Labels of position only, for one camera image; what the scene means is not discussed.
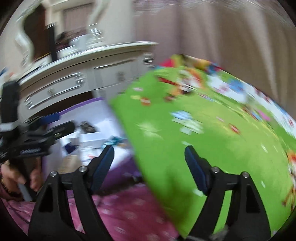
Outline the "person's left hand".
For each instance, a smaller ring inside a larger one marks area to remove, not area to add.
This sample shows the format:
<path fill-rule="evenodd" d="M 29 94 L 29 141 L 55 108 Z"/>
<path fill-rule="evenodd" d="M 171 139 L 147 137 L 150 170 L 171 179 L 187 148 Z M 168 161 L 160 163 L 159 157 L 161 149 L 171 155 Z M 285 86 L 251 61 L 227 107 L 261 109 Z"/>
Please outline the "person's left hand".
<path fill-rule="evenodd" d="M 42 167 L 41 167 L 41 158 L 36 157 L 34 160 L 29 159 L 33 163 L 34 169 L 30 173 L 30 188 L 37 192 L 43 185 L 43 176 L 42 176 Z M 20 194 L 18 184 L 24 185 L 26 183 L 23 175 L 13 166 L 10 165 L 9 161 L 6 161 L 1 166 L 1 174 L 3 177 L 3 184 L 6 188 L 17 194 Z"/>

